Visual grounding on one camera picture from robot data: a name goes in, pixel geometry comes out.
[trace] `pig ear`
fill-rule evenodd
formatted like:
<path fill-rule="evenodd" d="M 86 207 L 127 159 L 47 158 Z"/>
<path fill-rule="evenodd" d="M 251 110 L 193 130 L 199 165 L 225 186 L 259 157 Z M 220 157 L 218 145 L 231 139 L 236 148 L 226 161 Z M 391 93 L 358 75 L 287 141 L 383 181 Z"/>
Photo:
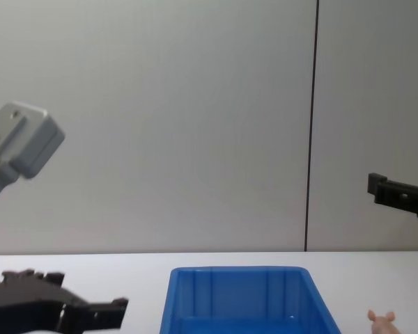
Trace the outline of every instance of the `pig ear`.
<path fill-rule="evenodd" d="M 395 314 L 393 312 L 388 312 L 385 317 L 388 321 L 394 321 L 395 320 Z"/>
<path fill-rule="evenodd" d="M 369 310 L 369 313 L 367 313 L 367 317 L 369 317 L 369 319 L 370 319 L 371 321 L 375 321 L 375 320 L 376 320 L 376 315 L 375 315 L 375 312 L 374 312 L 374 311 L 372 311 L 372 310 Z"/>

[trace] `white tabletop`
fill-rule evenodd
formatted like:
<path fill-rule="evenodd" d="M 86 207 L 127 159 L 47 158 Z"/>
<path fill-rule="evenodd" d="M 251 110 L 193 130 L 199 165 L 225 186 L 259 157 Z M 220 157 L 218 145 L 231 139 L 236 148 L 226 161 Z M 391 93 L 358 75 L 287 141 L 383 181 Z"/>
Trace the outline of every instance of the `white tabletop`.
<path fill-rule="evenodd" d="M 369 308 L 394 310 L 400 332 L 418 334 L 418 252 L 0 256 L 0 280 L 3 270 L 62 271 L 90 302 L 129 298 L 122 329 L 102 333 L 158 334 L 173 268 L 257 265 L 308 269 L 344 334 L 370 334 Z"/>

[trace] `blue plastic bin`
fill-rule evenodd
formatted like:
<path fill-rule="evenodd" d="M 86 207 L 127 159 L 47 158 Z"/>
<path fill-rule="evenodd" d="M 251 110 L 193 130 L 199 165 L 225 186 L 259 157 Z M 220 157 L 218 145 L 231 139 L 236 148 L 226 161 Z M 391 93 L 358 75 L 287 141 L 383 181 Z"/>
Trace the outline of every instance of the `blue plastic bin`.
<path fill-rule="evenodd" d="M 160 334 L 340 334 L 306 269 L 178 268 Z"/>

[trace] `blue bin rim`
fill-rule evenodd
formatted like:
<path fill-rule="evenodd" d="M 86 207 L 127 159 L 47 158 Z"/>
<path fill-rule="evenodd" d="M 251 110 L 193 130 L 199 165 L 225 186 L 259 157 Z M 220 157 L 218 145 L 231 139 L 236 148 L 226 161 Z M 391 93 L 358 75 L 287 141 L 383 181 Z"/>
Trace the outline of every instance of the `blue bin rim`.
<path fill-rule="evenodd" d="M 175 296 L 176 287 L 178 283 L 178 275 L 180 272 L 186 271 L 242 271 L 242 272 L 254 272 L 254 271 L 298 271 L 301 274 L 305 285 L 308 288 L 309 294 L 313 298 L 313 302 L 316 308 L 319 310 L 320 316 L 324 321 L 329 334 L 341 334 L 336 322 L 333 319 L 330 311 L 328 310 L 325 302 L 322 299 L 313 278 L 308 270 L 302 267 L 292 266 L 246 266 L 246 267 L 179 267 L 171 271 L 169 279 L 169 287 L 167 289 L 166 304 L 164 306 L 164 312 L 162 314 L 160 334 L 169 334 L 169 328 L 171 327 L 172 312 L 173 312 L 173 298 Z"/>

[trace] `pink toy pig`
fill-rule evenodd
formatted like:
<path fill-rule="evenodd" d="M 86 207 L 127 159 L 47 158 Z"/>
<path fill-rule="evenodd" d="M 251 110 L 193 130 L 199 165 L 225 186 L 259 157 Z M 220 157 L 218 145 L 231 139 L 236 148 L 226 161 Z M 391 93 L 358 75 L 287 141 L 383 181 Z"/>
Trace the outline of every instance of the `pink toy pig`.
<path fill-rule="evenodd" d="M 398 329 L 392 324 L 395 314 L 388 312 L 385 317 L 375 316 L 375 312 L 369 310 L 367 315 L 373 323 L 371 324 L 371 334 L 400 334 Z"/>

